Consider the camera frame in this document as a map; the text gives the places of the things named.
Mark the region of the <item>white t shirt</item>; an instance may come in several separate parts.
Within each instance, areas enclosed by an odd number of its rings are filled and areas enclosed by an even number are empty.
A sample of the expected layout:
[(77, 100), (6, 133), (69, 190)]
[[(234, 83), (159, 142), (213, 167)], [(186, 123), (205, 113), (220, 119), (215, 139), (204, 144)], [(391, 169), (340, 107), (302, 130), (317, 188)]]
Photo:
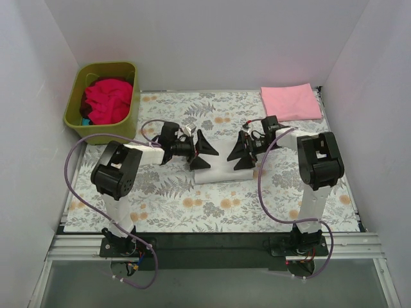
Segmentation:
[(205, 160), (211, 167), (194, 171), (194, 180), (197, 185), (253, 179), (253, 169), (235, 171), (234, 166), (237, 160), (227, 161), (227, 157), (233, 150), (235, 143), (234, 139), (212, 141), (211, 145), (219, 155), (199, 154), (199, 157)]

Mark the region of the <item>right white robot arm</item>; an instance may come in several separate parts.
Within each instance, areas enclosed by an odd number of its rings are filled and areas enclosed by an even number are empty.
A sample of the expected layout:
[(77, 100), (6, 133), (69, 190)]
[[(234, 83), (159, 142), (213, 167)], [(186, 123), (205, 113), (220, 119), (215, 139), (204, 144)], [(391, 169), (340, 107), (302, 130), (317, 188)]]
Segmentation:
[(252, 169), (257, 155), (264, 154), (264, 164), (272, 149), (288, 148), (297, 152), (299, 174), (304, 184), (299, 215), (292, 221), (291, 249), (298, 255), (307, 254), (314, 247), (312, 234), (321, 232), (321, 219), (331, 188), (344, 175), (344, 163), (333, 132), (310, 133), (279, 123), (272, 115), (261, 120), (263, 135), (254, 138), (244, 129), (227, 161), (235, 160), (234, 170)]

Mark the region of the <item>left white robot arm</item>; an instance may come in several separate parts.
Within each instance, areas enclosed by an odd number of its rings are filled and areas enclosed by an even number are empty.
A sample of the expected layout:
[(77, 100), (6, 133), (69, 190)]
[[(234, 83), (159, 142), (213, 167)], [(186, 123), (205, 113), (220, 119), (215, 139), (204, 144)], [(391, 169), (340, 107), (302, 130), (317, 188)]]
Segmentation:
[(194, 125), (180, 127), (165, 121), (161, 132), (149, 145), (127, 146), (117, 141), (107, 144), (91, 173), (91, 182), (103, 197), (110, 227), (103, 235), (115, 239), (114, 248), (124, 257), (131, 256), (137, 248), (136, 240), (129, 234), (135, 231), (130, 217), (127, 195), (132, 190), (140, 166), (165, 165), (174, 156), (187, 158), (191, 170), (209, 169), (211, 165), (201, 154), (218, 156), (219, 153)]

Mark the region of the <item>folded pink t shirt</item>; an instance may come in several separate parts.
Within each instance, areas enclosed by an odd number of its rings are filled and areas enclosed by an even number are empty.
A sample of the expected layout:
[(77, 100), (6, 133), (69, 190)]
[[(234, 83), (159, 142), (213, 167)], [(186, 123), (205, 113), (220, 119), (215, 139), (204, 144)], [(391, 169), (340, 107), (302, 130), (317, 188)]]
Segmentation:
[(262, 87), (261, 99), (267, 116), (279, 122), (319, 120), (319, 102), (309, 83), (291, 87)]

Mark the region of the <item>crumpled red t shirt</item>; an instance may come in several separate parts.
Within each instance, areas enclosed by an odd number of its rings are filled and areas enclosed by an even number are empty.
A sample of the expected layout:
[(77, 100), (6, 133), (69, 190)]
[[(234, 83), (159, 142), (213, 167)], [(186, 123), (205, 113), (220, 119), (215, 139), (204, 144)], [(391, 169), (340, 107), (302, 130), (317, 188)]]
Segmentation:
[(133, 86), (124, 78), (98, 78), (83, 92), (80, 115), (92, 125), (116, 124), (129, 114)]

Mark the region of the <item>olive green plastic bin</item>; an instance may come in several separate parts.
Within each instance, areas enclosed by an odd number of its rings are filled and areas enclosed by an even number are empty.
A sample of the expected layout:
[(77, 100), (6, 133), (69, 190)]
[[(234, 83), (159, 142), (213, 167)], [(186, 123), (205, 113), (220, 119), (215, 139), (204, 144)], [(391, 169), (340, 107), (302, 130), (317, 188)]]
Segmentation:
[(88, 144), (108, 143), (107, 133), (136, 136), (140, 89), (131, 62), (86, 65), (78, 72), (64, 114), (65, 124)]

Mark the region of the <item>blue garment in bin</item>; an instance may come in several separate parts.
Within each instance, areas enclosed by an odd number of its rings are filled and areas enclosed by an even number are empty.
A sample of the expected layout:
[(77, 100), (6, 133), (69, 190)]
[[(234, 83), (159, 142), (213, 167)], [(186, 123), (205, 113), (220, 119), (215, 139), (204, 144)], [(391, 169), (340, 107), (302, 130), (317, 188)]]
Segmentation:
[(89, 126), (92, 125), (91, 120), (90, 119), (82, 119), (82, 126)]

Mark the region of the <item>aluminium front rail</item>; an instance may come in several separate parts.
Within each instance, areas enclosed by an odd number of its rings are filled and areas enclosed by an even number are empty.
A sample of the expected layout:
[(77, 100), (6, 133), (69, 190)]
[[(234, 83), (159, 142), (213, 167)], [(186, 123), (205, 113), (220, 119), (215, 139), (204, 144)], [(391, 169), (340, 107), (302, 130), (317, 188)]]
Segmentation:
[[(334, 259), (384, 259), (385, 252), (376, 233), (337, 232), (333, 235)], [(56, 235), (47, 258), (53, 261), (99, 260), (102, 235)]]

